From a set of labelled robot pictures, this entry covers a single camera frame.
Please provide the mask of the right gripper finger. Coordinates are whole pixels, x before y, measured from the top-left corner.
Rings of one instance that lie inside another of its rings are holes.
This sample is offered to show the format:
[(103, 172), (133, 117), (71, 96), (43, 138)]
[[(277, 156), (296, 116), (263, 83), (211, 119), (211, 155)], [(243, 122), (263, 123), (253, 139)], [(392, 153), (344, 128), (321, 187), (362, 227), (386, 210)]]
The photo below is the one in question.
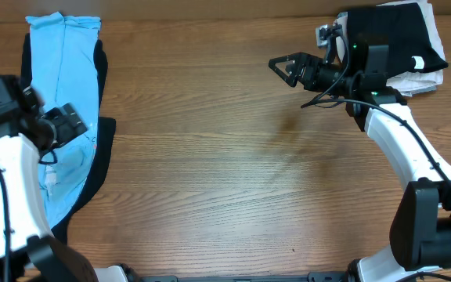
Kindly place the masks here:
[(269, 68), (287, 85), (295, 87), (298, 82), (299, 63), (295, 56), (281, 56), (269, 61)]
[(296, 52), (290, 55), (273, 58), (269, 61), (269, 68), (280, 74), (300, 74), (305, 67), (307, 53)]

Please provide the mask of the light blue t-shirt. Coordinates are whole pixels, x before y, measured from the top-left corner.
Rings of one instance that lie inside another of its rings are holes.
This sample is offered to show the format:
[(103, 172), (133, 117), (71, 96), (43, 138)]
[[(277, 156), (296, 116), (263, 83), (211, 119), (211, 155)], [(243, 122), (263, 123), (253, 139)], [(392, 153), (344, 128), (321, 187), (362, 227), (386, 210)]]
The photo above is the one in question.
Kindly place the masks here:
[(94, 16), (27, 16), (31, 40), (31, 86), (45, 101), (45, 111), (71, 104), (86, 133), (43, 158), (38, 167), (49, 226), (66, 218), (85, 184), (97, 147), (98, 72), (94, 49), (101, 19)]

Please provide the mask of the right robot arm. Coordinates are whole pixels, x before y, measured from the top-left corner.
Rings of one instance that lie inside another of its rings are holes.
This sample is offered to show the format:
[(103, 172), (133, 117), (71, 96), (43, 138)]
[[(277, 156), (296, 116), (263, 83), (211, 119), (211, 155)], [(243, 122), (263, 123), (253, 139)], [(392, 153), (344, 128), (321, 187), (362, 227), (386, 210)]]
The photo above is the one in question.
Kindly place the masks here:
[(440, 277), (451, 268), (451, 165), (428, 142), (398, 90), (387, 85), (388, 42), (359, 37), (345, 42), (345, 59), (334, 63), (342, 33), (322, 29), (327, 54), (304, 52), (273, 58), (269, 68), (289, 86), (303, 85), (311, 104), (344, 105), (382, 150), (402, 184), (403, 195), (389, 231), (388, 246), (352, 261), (339, 281), (415, 281)]

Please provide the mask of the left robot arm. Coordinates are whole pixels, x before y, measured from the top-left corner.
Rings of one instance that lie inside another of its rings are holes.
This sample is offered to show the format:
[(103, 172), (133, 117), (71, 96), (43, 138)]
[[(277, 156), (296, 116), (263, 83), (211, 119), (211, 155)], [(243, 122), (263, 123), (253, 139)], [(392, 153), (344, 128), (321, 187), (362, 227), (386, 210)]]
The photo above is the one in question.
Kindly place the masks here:
[(69, 103), (49, 112), (43, 105), (18, 77), (0, 75), (0, 281), (18, 280), (28, 266), (38, 270), (37, 281), (126, 281), (123, 267), (94, 268), (52, 234), (38, 164), (86, 127)]

